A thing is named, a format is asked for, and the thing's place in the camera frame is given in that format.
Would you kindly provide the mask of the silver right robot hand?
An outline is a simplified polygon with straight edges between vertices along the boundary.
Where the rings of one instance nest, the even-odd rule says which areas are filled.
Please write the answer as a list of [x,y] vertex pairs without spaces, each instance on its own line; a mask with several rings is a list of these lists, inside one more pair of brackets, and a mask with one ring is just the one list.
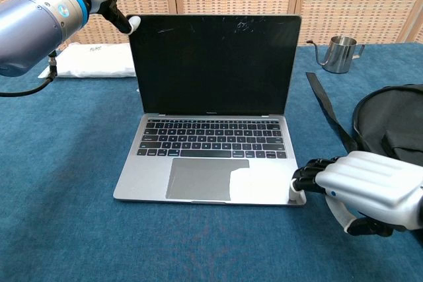
[[344,232],[391,236],[422,228],[422,167],[375,153],[312,159],[291,179],[289,199],[323,194]]

